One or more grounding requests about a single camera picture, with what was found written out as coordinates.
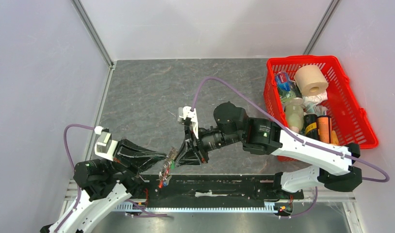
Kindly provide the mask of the red grey key organizer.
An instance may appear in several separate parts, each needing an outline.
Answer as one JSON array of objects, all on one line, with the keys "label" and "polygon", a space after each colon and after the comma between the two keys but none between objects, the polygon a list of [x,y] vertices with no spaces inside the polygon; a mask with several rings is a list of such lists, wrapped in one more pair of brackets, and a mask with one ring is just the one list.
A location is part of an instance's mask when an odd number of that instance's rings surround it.
[{"label": "red grey key organizer", "polygon": [[164,185],[163,185],[164,181],[167,181],[169,183],[170,178],[171,178],[171,176],[169,174],[170,170],[171,170],[170,166],[171,166],[171,163],[174,162],[177,153],[178,153],[178,150],[175,147],[171,147],[171,149],[170,149],[170,151],[163,163],[163,167],[159,173],[159,180],[160,180],[159,185],[158,185],[159,188],[164,187]]}]

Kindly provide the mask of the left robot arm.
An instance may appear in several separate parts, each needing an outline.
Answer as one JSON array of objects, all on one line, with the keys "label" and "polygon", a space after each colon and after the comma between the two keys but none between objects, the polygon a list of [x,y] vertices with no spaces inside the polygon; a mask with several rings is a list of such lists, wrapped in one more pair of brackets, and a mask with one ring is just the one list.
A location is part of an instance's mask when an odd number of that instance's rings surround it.
[{"label": "left robot arm", "polygon": [[89,233],[121,202],[144,198],[146,183],[141,173],[164,160],[167,154],[143,148],[128,139],[97,142],[97,159],[79,162],[73,179],[78,195],[56,222],[42,233]]}]

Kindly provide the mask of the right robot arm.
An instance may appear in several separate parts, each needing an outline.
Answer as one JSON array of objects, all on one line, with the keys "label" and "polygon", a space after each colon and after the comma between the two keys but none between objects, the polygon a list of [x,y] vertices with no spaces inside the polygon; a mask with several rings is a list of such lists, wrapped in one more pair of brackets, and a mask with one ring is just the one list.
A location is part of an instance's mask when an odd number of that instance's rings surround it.
[{"label": "right robot arm", "polygon": [[350,192],[362,183],[362,171],[352,162],[360,155],[357,144],[326,144],[269,119],[249,117],[244,108],[230,102],[218,105],[213,116],[216,126],[205,129],[198,126],[197,116],[188,106],[179,110],[185,137],[174,160],[176,167],[205,164],[209,152],[241,143],[243,150],[251,154],[284,156],[309,164],[294,172],[275,174],[272,193],[279,199],[315,186]]}]

